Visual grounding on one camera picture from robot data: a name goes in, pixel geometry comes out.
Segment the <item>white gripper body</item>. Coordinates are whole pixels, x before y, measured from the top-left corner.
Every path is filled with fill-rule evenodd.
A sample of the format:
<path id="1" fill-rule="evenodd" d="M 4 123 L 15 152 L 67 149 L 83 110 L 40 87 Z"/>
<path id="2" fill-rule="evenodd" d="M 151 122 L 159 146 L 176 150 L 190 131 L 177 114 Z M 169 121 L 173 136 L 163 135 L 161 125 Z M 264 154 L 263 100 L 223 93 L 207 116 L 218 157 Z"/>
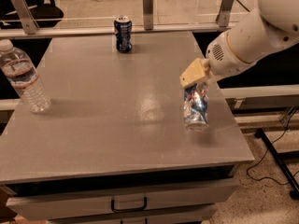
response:
<path id="1" fill-rule="evenodd" d="M 250 69 L 261 57 L 262 37 L 246 31 L 226 31 L 207 47 L 211 71 L 220 77 L 237 76 Z"/>

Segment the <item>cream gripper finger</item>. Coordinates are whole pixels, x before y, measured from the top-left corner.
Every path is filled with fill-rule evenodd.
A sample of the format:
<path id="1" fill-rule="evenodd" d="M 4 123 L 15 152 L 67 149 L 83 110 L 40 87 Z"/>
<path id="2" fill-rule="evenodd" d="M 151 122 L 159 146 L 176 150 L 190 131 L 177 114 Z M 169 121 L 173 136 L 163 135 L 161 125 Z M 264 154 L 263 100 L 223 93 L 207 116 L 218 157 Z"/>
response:
<path id="1" fill-rule="evenodd" d="M 196 58 L 179 77 L 181 87 L 187 89 L 209 79 L 209 59 Z"/>

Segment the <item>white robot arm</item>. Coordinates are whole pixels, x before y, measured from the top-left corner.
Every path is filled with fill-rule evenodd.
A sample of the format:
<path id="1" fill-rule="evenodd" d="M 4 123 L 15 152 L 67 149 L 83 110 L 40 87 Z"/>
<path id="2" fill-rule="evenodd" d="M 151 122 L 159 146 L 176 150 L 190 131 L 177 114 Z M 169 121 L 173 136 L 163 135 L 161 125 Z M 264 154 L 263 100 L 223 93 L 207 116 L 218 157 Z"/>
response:
<path id="1" fill-rule="evenodd" d="M 215 38 L 204 59 L 195 59 L 180 75 L 181 87 L 237 76 L 269 54 L 299 41 L 299 0 L 257 0 L 242 21 Z"/>

